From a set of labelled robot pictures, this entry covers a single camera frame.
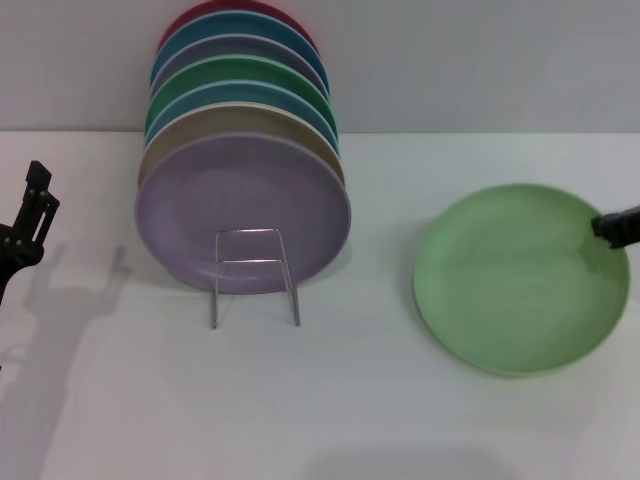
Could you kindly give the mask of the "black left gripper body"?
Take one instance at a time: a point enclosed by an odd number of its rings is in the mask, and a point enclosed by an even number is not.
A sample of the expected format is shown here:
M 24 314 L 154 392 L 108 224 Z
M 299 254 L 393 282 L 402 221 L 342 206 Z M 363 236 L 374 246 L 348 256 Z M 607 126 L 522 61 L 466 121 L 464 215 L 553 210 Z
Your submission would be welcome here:
M 11 278 L 21 269 L 18 261 L 20 241 L 13 227 L 1 225 L 0 300 L 3 300 Z

